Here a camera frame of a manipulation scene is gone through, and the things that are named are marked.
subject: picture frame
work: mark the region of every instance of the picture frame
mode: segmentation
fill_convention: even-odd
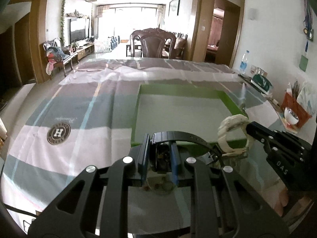
[[[180,0],[172,0],[168,9],[168,16],[178,16],[180,12]]]

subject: white watch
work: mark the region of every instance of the white watch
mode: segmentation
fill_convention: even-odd
[[[222,156],[241,155],[253,145],[254,138],[248,135],[246,131],[246,126],[249,123],[250,123],[249,119],[243,116],[242,114],[229,116],[221,122],[218,128],[218,144],[220,148],[223,150],[223,152],[225,153]],[[247,137],[247,144],[245,145],[244,148],[233,149],[229,146],[227,142],[227,133],[237,128],[241,128],[242,131],[244,132],[245,136]]]

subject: plant vine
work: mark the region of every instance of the plant vine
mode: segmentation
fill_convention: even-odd
[[[65,13],[65,0],[61,2],[61,46],[64,46],[65,37],[64,37],[64,13]]]

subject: dark wooden chair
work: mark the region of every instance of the dark wooden chair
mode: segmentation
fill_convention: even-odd
[[[174,34],[177,38],[185,39],[186,42],[187,42],[187,37],[188,37],[187,34],[176,33],[176,32],[173,32],[173,34]],[[168,58],[170,47],[171,47],[170,44],[165,44],[165,47],[164,47],[164,50],[163,50],[162,58]],[[184,59],[185,47],[186,47],[186,44],[184,44],[184,45],[181,47],[180,50],[174,51],[174,53],[176,53],[175,59],[178,59],[178,60],[183,60],[183,59]]]
[[[169,59],[173,59],[174,45],[176,43],[176,37],[173,33],[164,31],[159,28],[148,28],[144,30],[136,30],[130,36],[131,44],[134,44],[134,39],[138,37],[141,41],[141,47],[143,57],[161,58],[162,51],[167,39],[171,40],[171,51],[169,52]],[[131,46],[131,57],[134,57],[135,49]]]

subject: circular logo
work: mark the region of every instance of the circular logo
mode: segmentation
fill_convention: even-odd
[[[70,134],[70,126],[68,123],[61,122],[55,124],[47,133],[47,141],[52,145],[61,144]]]

